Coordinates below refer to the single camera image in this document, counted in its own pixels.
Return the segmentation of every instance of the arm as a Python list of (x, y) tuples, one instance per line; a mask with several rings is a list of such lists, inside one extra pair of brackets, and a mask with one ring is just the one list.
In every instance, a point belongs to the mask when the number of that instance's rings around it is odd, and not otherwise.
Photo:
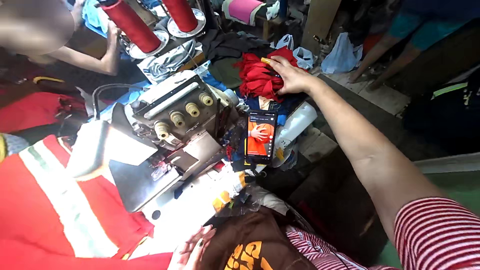
[(100, 60), (65, 46), (52, 53), (49, 53), (48, 55), (83, 69), (115, 76), (118, 72), (120, 59), (120, 47), (118, 42), (119, 34), (120, 30), (114, 25), (113, 22), (109, 22), (107, 52)]
[(77, 29), (80, 27), (80, 25), (83, 22), (82, 12), (85, 6), (85, 2), (86, 2), (85, 0), (76, 0), (75, 4), (73, 5), (73, 9), (71, 13), (72, 13), (73, 20), (75, 21), (74, 31), (77, 31)]
[(278, 56), (270, 65), (282, 76), (279, 94), (305, 92), (318, 105), (338, 144), (369, 193), (388, 238), (394, 243), (397, 212), (423, 197), (444, 196), (378, 129), (331, 87)]

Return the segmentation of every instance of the phone screen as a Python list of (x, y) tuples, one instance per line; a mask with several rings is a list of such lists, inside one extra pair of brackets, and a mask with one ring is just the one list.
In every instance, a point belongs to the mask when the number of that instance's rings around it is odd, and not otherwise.
[(270, 161), (275, 141), (276, 113), (250, 111), (248, 117), (247, 156), (258, 164)]

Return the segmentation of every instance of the metal plate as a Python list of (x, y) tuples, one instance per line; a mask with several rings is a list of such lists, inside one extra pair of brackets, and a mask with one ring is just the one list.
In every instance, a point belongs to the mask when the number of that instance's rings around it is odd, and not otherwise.
[(182, 32), (180, 31), (179, 27), (177, 26), (177, 23), (173, 20), (173, 18), (170, 18), (170, 20), (168, 21), (167, 29), (172, 36), (193, 37), (194, 35), (202, 31), (206, 23), (205, 15), (203, 14), (203, 12), (201, 12), (198, 9), (192, 9), (192, 11), (193, 11), (193, 14), (195, 15), (195, 18), (197, 18), (197, 21), (198, 21), (197, 27), (190, 32)]
[(132, 43), (130, 45), (130, 50), (128, 51), (128, 54), (130, 54), (130, 56), (135, 58), (135, 59), (145, 59), (149, 56), (152, 56), (152, 55), (155, 55), (155, 54), (159, 53), (167, 45), (168, 40), (170, 39), (170, 36), (168, 35), (167, 32), (161, 31), (161, 30), (154, 31), (154, 34), (162, 42), (162, 44), (160, 44), (160, 47), (158, 47), (156, 50), (154, 50), (152, 52), (144, 53), (144, 52), (142, 52), (142, 50), (140, 50), (140, 48), (138, 48), (138, 46), (136, 44)]

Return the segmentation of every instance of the red thread spool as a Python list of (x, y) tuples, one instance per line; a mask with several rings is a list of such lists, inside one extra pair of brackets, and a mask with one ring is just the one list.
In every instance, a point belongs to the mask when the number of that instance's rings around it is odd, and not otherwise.
[(160, 39), (124, 1), (120, 0), (108, 7), (102, 6), (102, 9), (142, 52), (152, 52), (162, 44)]
[(163, 3), (180, 31), (190, 32), (197, 27), (197, 18), (187, 0), (163, 0)]

